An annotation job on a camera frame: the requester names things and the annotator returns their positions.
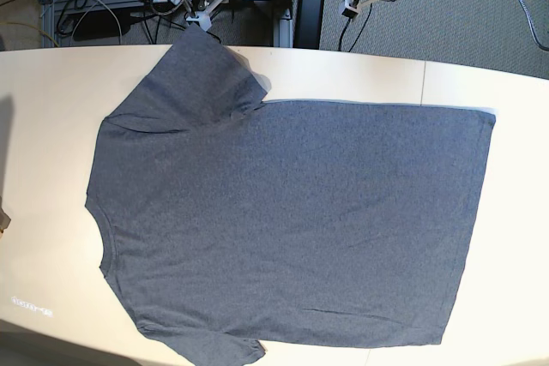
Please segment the blue-grey T-shirt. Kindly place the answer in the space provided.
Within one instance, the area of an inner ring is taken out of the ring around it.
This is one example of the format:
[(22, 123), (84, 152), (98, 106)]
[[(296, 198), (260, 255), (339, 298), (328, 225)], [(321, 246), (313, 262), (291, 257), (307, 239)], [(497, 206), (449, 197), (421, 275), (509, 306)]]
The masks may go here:
[(494, 115), (265, 96), (191, 27), (102, 121), (86, 207), (136, 328), (196, 365), (439, 344)]

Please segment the black power adapter brick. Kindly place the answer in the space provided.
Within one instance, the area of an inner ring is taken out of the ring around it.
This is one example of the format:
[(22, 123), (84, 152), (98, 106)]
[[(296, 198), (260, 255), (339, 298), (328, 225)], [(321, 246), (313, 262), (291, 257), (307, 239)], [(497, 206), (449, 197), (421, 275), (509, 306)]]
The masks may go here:
[(318, 50), (323, 24), (324, 0), (298, 0), (293, 47)]

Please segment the aluminium table frame post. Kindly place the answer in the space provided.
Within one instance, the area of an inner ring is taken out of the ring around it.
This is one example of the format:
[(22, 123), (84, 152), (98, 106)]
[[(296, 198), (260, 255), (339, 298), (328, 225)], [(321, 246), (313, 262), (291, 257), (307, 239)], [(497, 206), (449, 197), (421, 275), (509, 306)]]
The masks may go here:
[(293, 47), (293, 0), (271, 0), (273, 46)]

